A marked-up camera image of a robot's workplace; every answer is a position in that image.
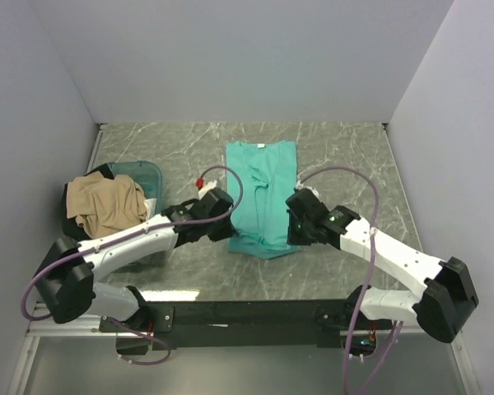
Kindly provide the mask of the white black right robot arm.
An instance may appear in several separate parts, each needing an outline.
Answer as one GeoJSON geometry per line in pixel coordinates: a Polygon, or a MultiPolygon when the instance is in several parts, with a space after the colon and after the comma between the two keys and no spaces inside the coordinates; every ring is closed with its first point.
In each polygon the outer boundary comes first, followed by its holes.
{"type": "Polygon", "coordinates": [[[404,290],[358,287],[345,308],[354,328],[390,320],[418,326],[439,342],[451,343],[478,307],[467,265],[426,255],[371,226],[344,206],[329,210],[309,189],[287,200],[289,244],[329,244],[366,261],[404,285],[404,290]]]}

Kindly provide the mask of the teal t-shirt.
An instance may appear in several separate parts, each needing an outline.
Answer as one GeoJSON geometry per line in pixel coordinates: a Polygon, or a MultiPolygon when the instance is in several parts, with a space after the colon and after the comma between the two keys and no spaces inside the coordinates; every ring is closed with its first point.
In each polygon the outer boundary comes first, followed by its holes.
{"type": "Polygon", "coordinates": [[[227,193],[241,200],[231,215],[236,234],[228,239],[228,251],[264,260],[298,251],[287,242],[286,205],[297,181],[296,144],[232,142],[226,145],[226,166],[242,182],[227,175],[227,193]]]}

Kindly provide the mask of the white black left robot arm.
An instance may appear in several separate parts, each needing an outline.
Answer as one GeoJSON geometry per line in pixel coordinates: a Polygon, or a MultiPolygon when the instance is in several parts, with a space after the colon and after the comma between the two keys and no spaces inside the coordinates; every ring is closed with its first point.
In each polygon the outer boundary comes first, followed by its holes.
{"type": "Polygon", "coordinates": [[[220,188],[167,207],[140,225],[110,236],[76,242],[62,237],[53,243],[38,272],[35,287],[57,324],[83,314],[114,318],[137,331],[153,320],[150,306],[134,286],[109,286],[110,273],[154,253],[165,252],[208,237],[234,234],[232,198],[220,188]]]}

